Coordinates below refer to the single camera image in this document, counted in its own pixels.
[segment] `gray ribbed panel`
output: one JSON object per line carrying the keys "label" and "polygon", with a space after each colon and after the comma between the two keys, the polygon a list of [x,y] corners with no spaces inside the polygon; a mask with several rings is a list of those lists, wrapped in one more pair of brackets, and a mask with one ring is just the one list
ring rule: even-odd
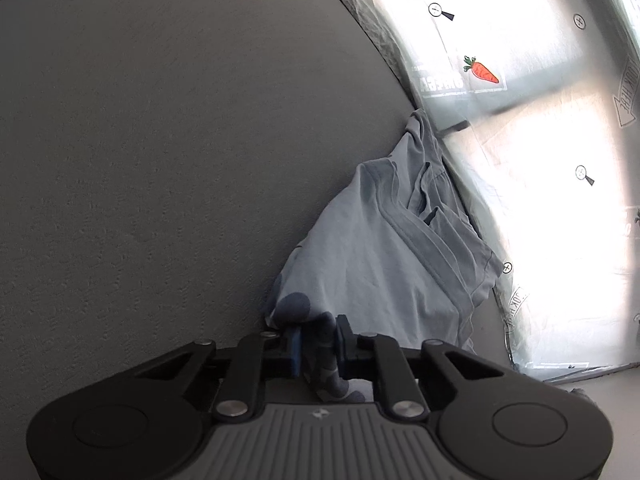
{"label": "gray ribbed panel", "polygon": [[[317,418],[314,412],[328,414]],[[269,404],[257,420],[219,428],[174,480],[469,480],[419,426],[375,404]]]}

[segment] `silver screw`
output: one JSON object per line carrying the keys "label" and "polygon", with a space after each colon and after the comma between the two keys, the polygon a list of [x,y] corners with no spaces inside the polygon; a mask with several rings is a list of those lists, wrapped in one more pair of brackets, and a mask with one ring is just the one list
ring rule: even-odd
{"label": "silver screw", "polygon": [[244,415],[249,407],[242,400],[223,400],[216,406],[220,415],[239,416]]}
{"label": "silver screw", "polygon": [[400,400],[391,409],[396,415],[404,416],[405,418],[414,418],[424,413],[424,407],[412,400]]}

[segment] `gray mattress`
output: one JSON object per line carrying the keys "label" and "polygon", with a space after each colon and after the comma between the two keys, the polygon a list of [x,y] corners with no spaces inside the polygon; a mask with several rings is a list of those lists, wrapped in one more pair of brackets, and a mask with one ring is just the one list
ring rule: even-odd
{"label": "gray mattress", "polygon": [[255,308],[413,110],[339,0],[0,0],[0,471],[67,392]]}

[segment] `garment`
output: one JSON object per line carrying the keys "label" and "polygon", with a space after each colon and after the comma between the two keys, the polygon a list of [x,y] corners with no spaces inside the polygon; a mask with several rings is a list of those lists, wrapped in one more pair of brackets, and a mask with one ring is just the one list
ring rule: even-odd
{"label": "garment", "polygon": [[502,263],[458,206],[424,110],[393,152],[360,164],[291,253],[262,311],[272,328],[303,324],[303,370],[322,400],[370,400],[337,376],[335,316],[404,348],[439,338],[472,350],[471,315]]}

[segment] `orange carrot print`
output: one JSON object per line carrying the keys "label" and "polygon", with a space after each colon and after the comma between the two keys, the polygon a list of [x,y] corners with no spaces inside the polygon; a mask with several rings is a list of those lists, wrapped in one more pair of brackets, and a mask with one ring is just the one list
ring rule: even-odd
{"label": "orange carrot print", "polygon": [[498,78],[493,75],[490,70],[482,63],[478,63],[475,57],[469,59],[468,56],[465,56],[465,63],[468,65],[465,66],[465,72],[471,70],[472,74],[478,79],[488,81],[489,83],[499,83]]}

